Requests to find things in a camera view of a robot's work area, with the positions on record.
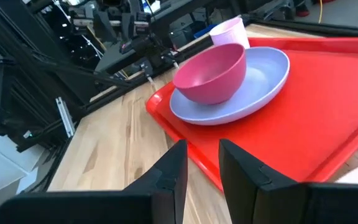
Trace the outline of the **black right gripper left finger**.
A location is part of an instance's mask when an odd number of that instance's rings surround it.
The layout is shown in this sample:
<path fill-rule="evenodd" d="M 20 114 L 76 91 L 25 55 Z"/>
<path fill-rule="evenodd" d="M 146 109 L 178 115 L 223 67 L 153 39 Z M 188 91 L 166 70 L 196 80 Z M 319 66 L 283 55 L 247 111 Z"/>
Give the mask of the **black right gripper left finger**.
<path fill-rule="evenodd" d="M 187 142 L 179 140 L 122 190 L 20 194 L 0 205 L 0 224 L 182 223 L 187 180 Z"/>

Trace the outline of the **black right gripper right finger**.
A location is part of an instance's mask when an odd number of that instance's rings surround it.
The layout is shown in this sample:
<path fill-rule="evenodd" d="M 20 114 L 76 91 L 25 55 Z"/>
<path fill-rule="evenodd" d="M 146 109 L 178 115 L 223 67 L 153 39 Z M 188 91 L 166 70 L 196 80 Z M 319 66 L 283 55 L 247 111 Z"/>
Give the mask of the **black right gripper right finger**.
<path fill-rule="evenodd" d="M 358 184 L 297 182 L 228 139 L 219 172 L 233 223 L 358 223 Z"/>

